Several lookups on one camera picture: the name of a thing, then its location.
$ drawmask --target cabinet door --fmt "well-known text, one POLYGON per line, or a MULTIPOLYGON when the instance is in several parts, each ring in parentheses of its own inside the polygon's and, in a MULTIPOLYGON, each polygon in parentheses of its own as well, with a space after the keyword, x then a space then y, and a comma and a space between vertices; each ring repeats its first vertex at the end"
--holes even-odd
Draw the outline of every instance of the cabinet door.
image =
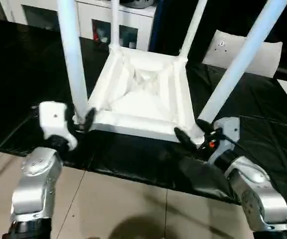
POLYGON ((10 7, 17 23, 59 31, 57 0, 11 0, 10 7))
MULTIPOLYGON (((78 3, 81 36, 110 42, 112 12, 109 7, 78 3)), ((119 10, 120 44, 148 51, 153 18, 119 10)))

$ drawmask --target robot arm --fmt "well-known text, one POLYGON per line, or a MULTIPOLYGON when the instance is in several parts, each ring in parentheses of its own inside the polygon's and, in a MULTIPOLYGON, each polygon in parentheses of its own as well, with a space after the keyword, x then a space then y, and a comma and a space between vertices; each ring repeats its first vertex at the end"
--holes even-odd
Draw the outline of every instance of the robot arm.
MULTIPOLYGON (((47 239, 55 203, 55 185, 61 173, 64 155, 77 146, 69 132, 66 105, 42 102, 39 122, 44 132, 44 147, 36 148, 22 164, 21 178, 13 192, 11 226, 3 238, 47 239)), ((93 121, 95 110, 88 114, 93 121)))
POLYGON ((239 140, 239 119, 222 118, 209 123, 197 120, 205 132, 203 140, 191 140, 176 128, 178 139, 209 164, 218 167, 238 195, 250 229, 257 238, 287 238, 287 204, 260 166, 233 151, 231 141, 239 140))

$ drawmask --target black plastic sheet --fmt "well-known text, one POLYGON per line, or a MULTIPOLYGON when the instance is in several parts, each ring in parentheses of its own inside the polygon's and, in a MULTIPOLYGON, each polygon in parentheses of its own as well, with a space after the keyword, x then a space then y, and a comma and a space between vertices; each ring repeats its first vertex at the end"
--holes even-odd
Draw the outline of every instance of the black plastic sheet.
MULTIPOLYGON (((108 47, 88 39, 81 39, 81 47, 90 95, 108 57, 108 47)), ((193 62, 186 69, 197 118, 224 70, 193 62)), ((32 105, 45 100, 72 106, 60 34, 0 22, 0 142, 32 105)), ((246 156, 259 161, 287 201, 285 92, 274 79, 245 74, 217 118, 229 116, 240 117, 239 143, 255 158, 246 156)), ((78 147, 64 158, 66 166, 238 203, 223 175, 180 144, 102 131, 78 139, 78 147)), ((41 142, 38 120, 32 119, 2 151, 25 156, 41 142)))

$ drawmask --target orange light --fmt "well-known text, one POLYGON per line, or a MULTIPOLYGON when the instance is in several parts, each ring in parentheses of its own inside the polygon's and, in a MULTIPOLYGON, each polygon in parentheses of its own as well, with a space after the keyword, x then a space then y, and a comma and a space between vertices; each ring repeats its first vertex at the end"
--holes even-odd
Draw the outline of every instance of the orange light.
POLYGON ((215 143, 214 143, 214 142, 210 142, 210 143, 209 143, 209 147, 210 147, 210 148, 214 148, 214 146, 215 146, 215 143))

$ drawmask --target tile floor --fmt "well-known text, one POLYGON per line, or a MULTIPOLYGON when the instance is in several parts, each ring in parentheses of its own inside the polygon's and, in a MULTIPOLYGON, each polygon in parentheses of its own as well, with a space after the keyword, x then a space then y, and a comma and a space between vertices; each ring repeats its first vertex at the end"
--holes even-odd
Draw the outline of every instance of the tile floor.
MULTIPOLYGON (((22 158, 0 153, 0 238, 22 158)), ((53 239, 252 238, 239 206, 64 167, 53 239)))

